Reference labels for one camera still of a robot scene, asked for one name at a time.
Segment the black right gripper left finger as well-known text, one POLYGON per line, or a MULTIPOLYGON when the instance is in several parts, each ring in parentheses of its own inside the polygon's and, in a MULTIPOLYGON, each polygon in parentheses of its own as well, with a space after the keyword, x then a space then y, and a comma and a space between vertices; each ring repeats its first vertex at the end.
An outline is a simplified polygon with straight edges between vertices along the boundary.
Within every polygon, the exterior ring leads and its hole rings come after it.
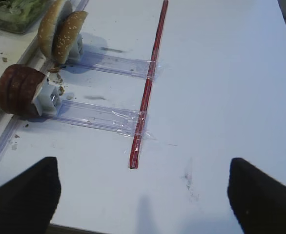
POLYGON ((45 157, 0 186, 0 234, 43 234, 61 196, 58 162, 45 157))

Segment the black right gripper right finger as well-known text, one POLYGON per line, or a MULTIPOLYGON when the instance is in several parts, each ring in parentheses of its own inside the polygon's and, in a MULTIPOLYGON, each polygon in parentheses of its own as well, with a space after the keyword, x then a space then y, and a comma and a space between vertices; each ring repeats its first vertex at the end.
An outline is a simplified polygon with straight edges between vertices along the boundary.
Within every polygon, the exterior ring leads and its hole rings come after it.
POLYGON ((243 158, 231 160, 227 196, 245 234, 286 234, 286 186, 243 158))

